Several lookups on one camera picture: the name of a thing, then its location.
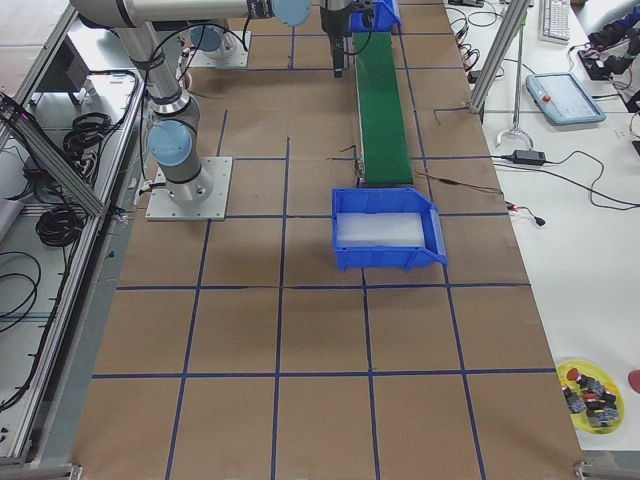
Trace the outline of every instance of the keyboard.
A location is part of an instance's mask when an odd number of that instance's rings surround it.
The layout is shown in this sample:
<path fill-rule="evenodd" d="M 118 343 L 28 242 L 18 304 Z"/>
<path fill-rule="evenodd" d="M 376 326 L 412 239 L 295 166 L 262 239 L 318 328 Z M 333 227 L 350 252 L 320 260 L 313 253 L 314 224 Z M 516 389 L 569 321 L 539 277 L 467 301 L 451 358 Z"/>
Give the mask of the keyboard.
<path fill-rule="evenodd" d="M 569 11 L 571 0 L 541 0 L 540 40 L 569 43 Z"/>

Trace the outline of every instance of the power adapter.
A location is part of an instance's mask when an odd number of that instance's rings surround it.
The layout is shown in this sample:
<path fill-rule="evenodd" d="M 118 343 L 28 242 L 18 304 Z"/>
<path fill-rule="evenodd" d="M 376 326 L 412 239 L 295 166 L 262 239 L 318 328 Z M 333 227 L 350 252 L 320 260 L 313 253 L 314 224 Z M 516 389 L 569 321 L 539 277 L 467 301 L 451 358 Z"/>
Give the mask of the power adapter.
<path fill-rule="evenodd" d="M 514 150 L 511 155 L 502 155 L 500 158 L 509 160 L 516 165 L 541 167 L 547 163 L 547 157 L 544 152 L 538 152 L 536 150 Z"/>

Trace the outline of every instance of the electronic component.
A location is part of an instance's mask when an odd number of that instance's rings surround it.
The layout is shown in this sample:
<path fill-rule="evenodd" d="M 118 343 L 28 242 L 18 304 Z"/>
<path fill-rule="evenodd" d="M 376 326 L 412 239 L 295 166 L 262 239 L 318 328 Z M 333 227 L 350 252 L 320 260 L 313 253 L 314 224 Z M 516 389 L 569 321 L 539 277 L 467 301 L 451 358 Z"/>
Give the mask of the electronic component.
<path fill-rule="evenodd" d="M 600 58 L 600 53 L 597 50 L 580 50 L 578 52 L 578 58 L 580 62 L 582 62 L 591 80 L 609 81 L 610 72 L 607 72 L 604 62 Z"/>
<path fill-rule="evenodd" d="M 572 73 L 529 75 L 527 89 L 553 125 L 602 122 L 607 117 Z"/>
<path fill-rule="evenodd" d="M 540 40 L 569 43 L 570 0 L 542 0 L 540 2 Z"/>

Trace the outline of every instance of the yellow plate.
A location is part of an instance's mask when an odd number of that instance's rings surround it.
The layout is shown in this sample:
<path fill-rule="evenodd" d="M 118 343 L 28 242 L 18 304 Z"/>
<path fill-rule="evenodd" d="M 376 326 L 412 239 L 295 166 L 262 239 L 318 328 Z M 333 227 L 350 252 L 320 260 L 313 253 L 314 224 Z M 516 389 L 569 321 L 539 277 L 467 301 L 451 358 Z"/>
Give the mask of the yellow plate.
<path fill-rule="evenodd" d="M 583 432 L 588 433 L 606 434 L 615 432 L 624 418 L 624 402 L 622 401 L 622 395 L 620 394 L 620 389 L 618 388 L 616 383 L 611 379 L 609 375 L 607 375 L 604 370 L 602 370 L 597 365 L 594 365 L 593 363 L 587 362 L 586 360 L 567 360 L 566 362 L 562 362 L 560 365 L 558 365 L 558 368 L 556 369 L 558 371 L 558 379 L 560 380 L 561 385 L 568 386 L 573 392 L 577 394 L 580 394 L 580 387 L 578 387 L 578 384 L 576 382 L 572 382 L 571 380 L 567 380 L 567 373 L 572 368 L 577 368 L 581 374 L 595 378 L 600 383 L 602 383 L 608 391 L 613 393 L 616 396 L 616 407 L 618 408 L 618 413 L 620 414 L 618 419 L 613 422 L 610 427 L 593 428 L 589 424 L 586 412 L 573 413 L 571 414 L 571 421 L 573 422 L 573 426 L 579 428 Z"/>

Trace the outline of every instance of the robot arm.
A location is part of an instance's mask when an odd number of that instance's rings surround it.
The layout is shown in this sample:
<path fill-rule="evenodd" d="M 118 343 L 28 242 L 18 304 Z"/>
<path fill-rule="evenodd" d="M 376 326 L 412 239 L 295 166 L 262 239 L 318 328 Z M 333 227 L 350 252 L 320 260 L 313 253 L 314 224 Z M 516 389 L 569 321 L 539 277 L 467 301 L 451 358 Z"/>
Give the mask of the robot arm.
<path fill-rule="evenodd" d="M 115 28 L 134 66 L 145 78 L 149 105 L 155 114 L 148 146 L 166 178 L 176 203 L 205 201 L 213 179 L 196 153 L 200 113 L 176 79 L 160 48 L 151 22 L 211 21 L 226 25 L 229 18 L 277 17 L 295 26 L 309 16 L 311 0 L 70 0 L 91 22 Z"/>

